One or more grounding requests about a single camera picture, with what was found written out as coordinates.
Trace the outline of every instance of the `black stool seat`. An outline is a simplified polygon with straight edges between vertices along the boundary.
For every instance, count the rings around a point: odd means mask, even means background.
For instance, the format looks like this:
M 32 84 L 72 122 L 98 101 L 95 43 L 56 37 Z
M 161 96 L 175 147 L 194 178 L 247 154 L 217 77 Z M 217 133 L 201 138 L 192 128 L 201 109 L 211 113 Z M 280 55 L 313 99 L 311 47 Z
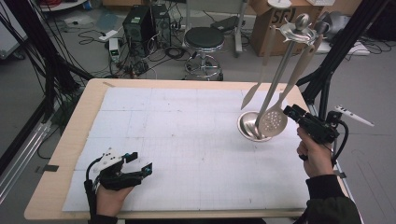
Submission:
M 184 38 L 187 45 L 197 49 L 215 49 L 224 43 L 221 31 L 210 27 L 191 28 Z

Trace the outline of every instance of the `caster wheel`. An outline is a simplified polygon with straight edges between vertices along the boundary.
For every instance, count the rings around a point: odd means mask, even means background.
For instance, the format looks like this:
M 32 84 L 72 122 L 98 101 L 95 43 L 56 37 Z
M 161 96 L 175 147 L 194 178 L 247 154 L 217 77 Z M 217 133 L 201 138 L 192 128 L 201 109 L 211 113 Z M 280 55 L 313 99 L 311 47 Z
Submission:
M 218 81 L 222 81 L 222 80 L 224 80 L 224 75 L 220 73 L 218 76 Z

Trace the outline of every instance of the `power strip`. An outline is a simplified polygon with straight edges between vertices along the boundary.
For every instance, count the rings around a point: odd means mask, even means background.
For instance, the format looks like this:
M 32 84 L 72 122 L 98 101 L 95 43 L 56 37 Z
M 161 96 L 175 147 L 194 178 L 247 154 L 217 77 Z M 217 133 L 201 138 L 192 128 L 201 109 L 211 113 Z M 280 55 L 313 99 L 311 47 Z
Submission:
M 117 33 L 117 31 L 111 30 L 111 31 L 107 32 L 105 36 L 103 36 L 103 35 L 99 36 L 99 39 L 101 39 L 101 40 L 107 40 L 107 39 L 109 39 L 111 36 L 115 35 L 116 33 Z

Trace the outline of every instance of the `computer tower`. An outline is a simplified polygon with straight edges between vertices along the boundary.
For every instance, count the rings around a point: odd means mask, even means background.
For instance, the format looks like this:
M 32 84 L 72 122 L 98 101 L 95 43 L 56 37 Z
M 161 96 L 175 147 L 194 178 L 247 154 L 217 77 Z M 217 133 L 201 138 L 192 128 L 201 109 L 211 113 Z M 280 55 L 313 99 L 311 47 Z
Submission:
M 150 8 L 140 5 L 132 6 L 122 26 L 132 55 L 148 56 L 149 40 L 155 35 Z
M 158 48 L 171 47 L 171 19 L 165 4 L 151 6 Z

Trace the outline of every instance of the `spatula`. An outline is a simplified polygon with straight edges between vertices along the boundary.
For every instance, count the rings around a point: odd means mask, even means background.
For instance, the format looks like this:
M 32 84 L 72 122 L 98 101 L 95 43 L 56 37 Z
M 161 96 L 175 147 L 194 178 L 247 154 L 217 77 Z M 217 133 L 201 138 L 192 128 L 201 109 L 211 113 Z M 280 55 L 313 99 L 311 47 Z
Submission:
M 305 68 L 311 62 L 311 59 L 314 56 L 316 49 L 318 49 L 322 38 L 323 36 L 320 35 L 314 45 L 310 45 L 304 50 L 290 76 L 287 87 L 282 92 L 277 102 L 267 111 L 265 111 L 264 115 L 262 115 L 259 122 L 259 131 L 263 135 L 267 137 L 274 137 L 285 130 L 286 125 L 288 124 L 288 116 L 283 113 L 281 108 L 282 102 L 294 87 Z
M 274 39 L 275 39 L 275 34 L 276 34 L 276 26 L 274 26 L 274 25 L 271 26 L 270 30 L 271 30 L 270 38 L 269 38 L 268 44 L 267 44 L 267 46 L 265 48 L 264 58 L 262 60 L 262 72 L 260 74 L 260 80 L 259 80 L 259 82 L 256 85 L 252 86 L 250 88 L 250 90 L 247 92 L 247 94 L 245 95 L 245 98 L 242 101 L 241 109 L 245 108 L 245 106 L 250 102 L 251 98 L 253 98 L 254 93 L 256 93 L 257 89 L 264 82 L 264 77 L 265 77 L 265 74 L 264 74 L 265 69 L 264 69 L 264 67 L 268 64 L 268 60 L 270 58 L 271 51 L 272 51 L 272 48 L 274 46 L 274 42 L 275 42 Z

